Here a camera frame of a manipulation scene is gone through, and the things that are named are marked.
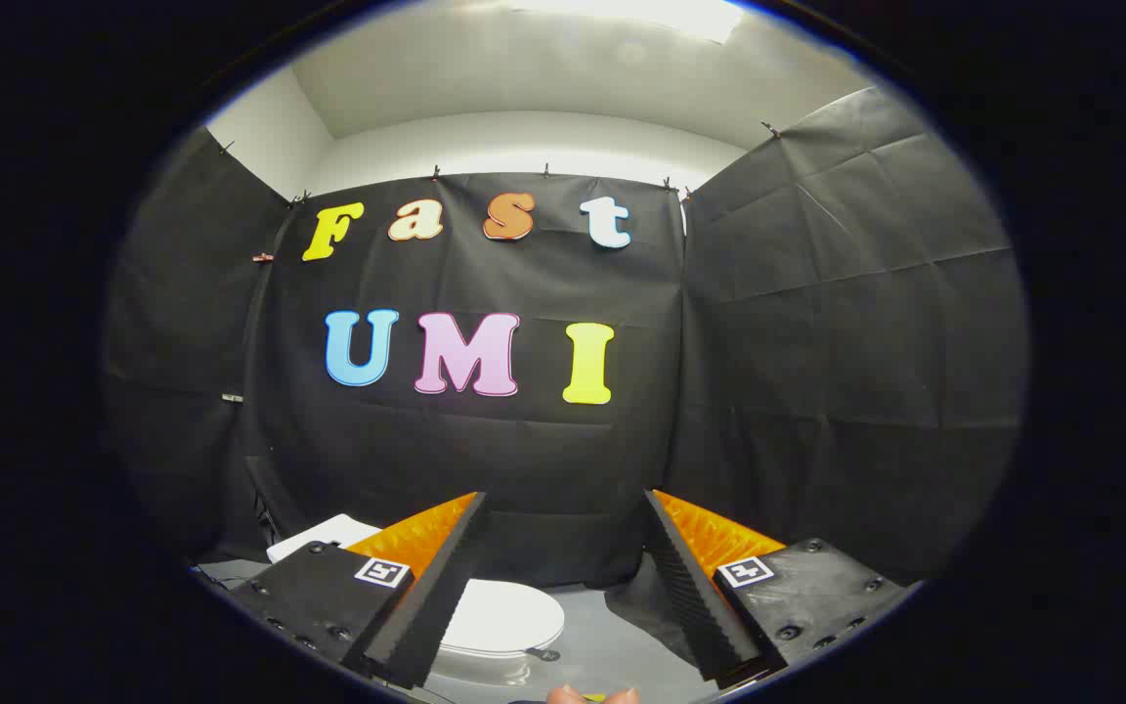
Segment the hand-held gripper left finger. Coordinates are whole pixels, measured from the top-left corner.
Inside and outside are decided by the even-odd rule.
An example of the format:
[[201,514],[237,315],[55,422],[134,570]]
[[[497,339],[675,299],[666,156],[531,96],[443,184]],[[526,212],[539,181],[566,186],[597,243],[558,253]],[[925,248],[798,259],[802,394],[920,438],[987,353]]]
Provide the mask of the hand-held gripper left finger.
[[310,541],[233,589],[232,601],[349,672],[425,685],[481,561],[486,499],[461,494],[348,549]]

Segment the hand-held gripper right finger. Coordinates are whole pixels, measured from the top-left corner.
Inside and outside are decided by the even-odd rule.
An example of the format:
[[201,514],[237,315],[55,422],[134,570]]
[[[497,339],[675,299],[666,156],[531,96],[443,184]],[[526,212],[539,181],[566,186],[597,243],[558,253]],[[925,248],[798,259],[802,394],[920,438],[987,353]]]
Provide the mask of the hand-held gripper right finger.
[[703,679],[732,687],[817,659],[908,600],[825,540],[786,545],[660,490],[645,549]]

